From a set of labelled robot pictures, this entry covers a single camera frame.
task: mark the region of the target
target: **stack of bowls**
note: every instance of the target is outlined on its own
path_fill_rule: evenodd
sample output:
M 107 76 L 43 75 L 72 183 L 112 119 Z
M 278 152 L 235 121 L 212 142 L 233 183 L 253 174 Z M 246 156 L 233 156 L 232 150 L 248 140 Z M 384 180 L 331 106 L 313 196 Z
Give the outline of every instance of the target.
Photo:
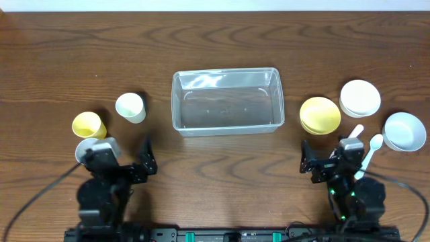
M 313 97 L 300 108 L 300 123 L 310 134 L 329 134 L 341 123 L 341 113 L 334 102 L 325 97 Z
M 353 80 L 343 86 L 339 105 L 348 116 L 363 118 L 378 111 L 381 96 L 371 83 Z

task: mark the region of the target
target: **yellow plate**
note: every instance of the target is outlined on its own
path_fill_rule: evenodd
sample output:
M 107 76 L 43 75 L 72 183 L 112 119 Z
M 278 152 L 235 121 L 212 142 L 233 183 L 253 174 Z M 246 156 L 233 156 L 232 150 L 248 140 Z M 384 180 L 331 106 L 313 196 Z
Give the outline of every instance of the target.
M 341 112 L 331 100 L 313 97 L 306 100 L 300 108 L 300 121 L 311 134 L 329 134 L 339 127 Z
M 313 135 L 321 135 L 318 133 L 313 132 L 312 130 L 310 130 L 304 123 L 303 121 L 300 121 L 300 124 L 302 125 L 303 129 L 305 129 L 308 133 L 313 134 Z

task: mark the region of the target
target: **electrical wire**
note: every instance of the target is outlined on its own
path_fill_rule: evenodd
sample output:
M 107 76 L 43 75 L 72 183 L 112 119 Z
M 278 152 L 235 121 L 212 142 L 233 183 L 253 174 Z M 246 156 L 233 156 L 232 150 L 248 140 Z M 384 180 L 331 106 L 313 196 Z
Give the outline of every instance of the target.
M 3 235 L 3 242 L 7 241 L 7 236 L 10 232 L 10 229 L 12 228 L 13 224 L 15 223 L 15 221 L 18 219 L 18 217 L 31 205 L 33 204 L 33 202 L 35 202 L 40 196 L 44 195 L 47 191 L 51 190 L 53 187 L 55 187 L 56 185 L 58 185 L 64 178 L 66 178 L 67 176 L 69 176 L 72 172 L 74 172 L 74 170 L 76 170 L 76 168 L 78 168 L 80 166 L 80 163 L 76 164 L 74 167 L 72 167 L 70 170 L 68 170 L 66 173 L 62 174 L 59 178 L 57 178 L 55 181 L 53 181 L 51 184 L 47 185 L 43 190 L 41 190 L 40 192 L 38 192 L 32 199 L 30 199 L 30 201 L 28 201 L 16 214 L 15 216 L 11 219 L 11 221 L 9 222 L 9 224 L 7 225 L 6 229 L 5 229 L 5 233 Z M 424 219 L 423 222 L 417 232 L 417 234 L 413 237 L 412 242 L 417 242 L 419 237 L 423 234 L 423 231 L 425 230 L 425 227 L 427 226 L 428 220 L 429 220 L 429 204 L 427 202 L 427 200 L 425 199 L 425 197 L 415 188 L 399 182 L 397 179 L 385 176 L 385 175 L 380 175 L 379 173 L 374 173 L 374 172 L 370 172 L 370 171 L 365 171 L 360 169 L 360 171 L 368 174 L 368 175 L 372 175 L 374 177 L 383 179 L 387 182 L 392 182 L 397 184 L 398 186 L 400 186 L 401 188 L 405 188 L 409 191 L 411 191 L 412 193 L 414 193 L 415 195 L 417 195 L 424 204 L 425 207 L 425 215 L 424 215 Z M 383 238 L 383 237 L 377 237 L 377 236 L 372 236 L 372 235 L 364 235 L 364 234 L 351 234 L 351 233 L 343 233 L 343 234 L 334 234 L 334 233 L 320 233 L 320 234 L 313 234 L 313 235 L 302 235 L 302 236 L 298 236 L 298 237 L 293 237 L 293 238 L 289 238 L 286 239 L 283 242 L 293 242 L 293 241 L 299 241 L 301 239 L 309 239 L 309 238 L 315 238 L 315 237 L 331 237 L 331 238 L 344 238 L 344 239 L 367 239 L 367 240 L 372 240 L 372 241 L 401 241 L 398 239 L 392 240 L 392 239 L 388 239 L 388 238 Z
M 35 202 L 39 197 L 41 197 L 43 194 L 45 194 L 47 191 L 51 190 L 55 186 L 57 186 L 64 178 L 69 176 L 76 168 L 78 168 L 81 164 L 78 163 L 75 166 L 73 166 L 70 170 L 68 170 L 66 173 L 62 174 L 59 178 L 57 178 L 55 181 L 53 181 L 51 184 L 47 185 L 44 189 L 42 189 L 40 192 L 38 192 L 30 201 L 28 201 L 16 214 L 13 216 L 9 224 L 7 225 L 5 229 L 5 233 L 3 234 L 3 242 L 6 242 L 7 235 L 9 234 L 13 224 L 16 222 L 18 217 L 30 206 L 33 202 Z
M 291 222 L 291 223 L 287 226 L 287 228 L 285 229 L 285 234 L 286 234 L 287 236 L 290 236 L 290 227 L 291 227 L 292 225 L 294 225 L 294 224 L 305 225 L 305 224 L 304 224 L 304 222 L 300 222 L 300 221 L 294 221 L 294 222 Z M 306 229 L 309 231 L 309 233 L 310 233 L 310 234 L 312 233 L 312 231 L 311 231 L 308 227 L 306 227 Z
M 392 177 L 388 177 L 388 176 L 385 176 L 385 175 L 381 175 L 379 173 L 374 173 L 374 172 L 371 172 L 371 171 L 365 171 L 365 170 L 362 170 L 362 169 L 360 169 L 360 171 L 362 171 L 362 172 L 364 172 L 366 174 L 372 175 L 374 177 L 383 179 L 383 180 L 385 180 L 387 182 L 392 182 L 394 184 L 397 184 L 401 188 L 409 190 L 413 194 L 417 195 L 421 199 L 421 201 L 423 201 L 424 209 L 425 209 L 424 219 L 423 219 L 423 222 L 421 223 L 421 226 L 420 226 L 417 234 L 415 234 L 415 236 L 412 239 L 412 242 L 417 242 L 419 240 L 419 237 L 423 234 L 423 232 L 425 230 L 425 227 L 427 226 L 427 223 L 429 222 L 429 203 L 427 202 L 427 199 L 425 199 L 425 197 L 417 189 L 409 186 L 408 184 L 399 182 L 397 179 L 394 179 Z
M 294 242 L 294 241 L 302 241 L 303 239 L 314 239 L 320 237 L 329 237 L 332 239 L 358 239 L 361 241 L 374 241 L 374 242 L 406 242 L 400 239 L 390 239 L 386 237 L 381 237 L 377 235 L 367 235 L 362 233 L 316 233 L 313 235 L 300 235 L 297 237 L 291 237 L 289 239 L 285 239 L 281 242 Z
M 330 191 L 330 187 L 329 187 L 328 183 L 327 183 L 327 191 Z M 327 194 L 328 194 L 328 199 L 329 199 L 329 204 L 330 204 L 331 212 L 333 213 L 333 216 L 335 217 L 336 221 L 340 221 L 339 217 L 337 216 L 337 213 L 336 213 L 336 210 L 335 210 L 335 206 L 333 205 L 333 201 L 331 200 L 330 192 L 328 192 Z
M 82 222 L 79 222 L 77 225 L 76 225 L 76 230 L 75 230 L 75 237 L 76 237 L 76 241 L 75 242 L 81 242 L 81 225 L 82 225 Z
M 345 229 L 348 227 L 349 223 L 353 220 L 353 218 L 354 218 L 353 216 L 350 216 L 345 220 L 340 230 L 341 233 L 345 232 Z
M 424 215 L 423 222 L 421 223 L 421 226 L 420 226 L 417 234 L 415 234 L 415 236 L 412 239 L 412 242 L 417 242 L 419 240 L 419 237 L 423 234 L 423 231 L 425 230 L 425 227 L 427 226 L 427 223 L 429 221 L 429 204 L 427 202 L 427 199 L 418 190 L 416 190 L 415 188 L 409 186 L 408 184 L 399 182 L 397 179 L 394 179 L 392 177 L 388 177 L 388 176 L 385 176 L 385 175 L 381 175 L 379 173 L 374 173 L 374 172 L 371 172 L 371 171 L 366 171 L 366 170 L 363 170 L 363 169 L 359 169 L 359 170 L 362 171 L 362 172 L 364 172 L 364 173 L 366 173 L 366 174 L 368 174 L 368 175 L 377 177 L 379 179 L 383 179 L 384 181 L 392 182 L 394 184 L 397 184 L 401 188 L 404 188 L 404 189 L 412 192 L 413 194 L 417 195 L 421 199 L 421 201 L 424 204 L 425 215 Z M 401 242 L 400 239 L 393 240 L 393 239 L 383 238 L 383 237 L 375 237 L 375 236 L 371 237 L 371 235 L 366 235 L 366 234 L 351 234 L 351 233 L 321 233 L 321 234 L 313 234 L 313 235 L 303 235 L 303 236 L 297 236 L 297 237 L 293 237 L 293 238 L 290 238 L 290 239 L 286 239 L 286 240 L 284 240 L 282 242 L 301 241 L 302 239 L 311 239 L 311 238 L 317 238 L 317 237 L 344 238 L 344 239 L 348 239 L 349 238 L 349 239 L 361 239 L 361 240 L 371 239 L 372 241 L 396 241 L 396 242 Z

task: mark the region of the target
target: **clear plastic container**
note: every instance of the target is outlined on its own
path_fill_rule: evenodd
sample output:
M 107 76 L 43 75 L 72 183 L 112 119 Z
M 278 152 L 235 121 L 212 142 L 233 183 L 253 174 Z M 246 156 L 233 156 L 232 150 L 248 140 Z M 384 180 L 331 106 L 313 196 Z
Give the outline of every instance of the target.
M 172 119 L 182 136 L 273 132 L 285 120 L 279 72 L 179 71 L 173 76 Z

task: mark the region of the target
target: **white spoon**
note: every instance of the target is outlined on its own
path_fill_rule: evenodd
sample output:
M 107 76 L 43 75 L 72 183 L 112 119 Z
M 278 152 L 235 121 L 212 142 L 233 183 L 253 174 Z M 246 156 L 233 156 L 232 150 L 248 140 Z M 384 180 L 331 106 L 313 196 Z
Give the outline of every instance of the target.
M 370 159 L 372 158 L 372 155 L 375 151 L 380 149 L 382 147 L 382 143 L 384 142 L 384 137 L 382 134 L 377 134 L 373 136 L 373 138 L 370 140 L 370 150 L 368 154 L 365 156 L 363 162 L 361 162 L 361 169 L 366 170 L 369 166 Z M 357 171 L 357 173 L 354 175 L 356 179 L 361 179 L 364 176 L 364 172 Z
M 358 124 L 352 131 L 351 131 L 351 134 L 349 134 L 349 136 L 348 136 L 348 138 L 357 138 L 360 134 L 361 134 L 361 132 L 363 132 L 363 130 L 364 130 L 364 126 L 363 125 L 361 125 L 361 124 Z M 333 151 L 331 154 L 330 154 L 330 158 L 331 157 L 333 157 L 334 155 L 335 155 L 335 151 Z

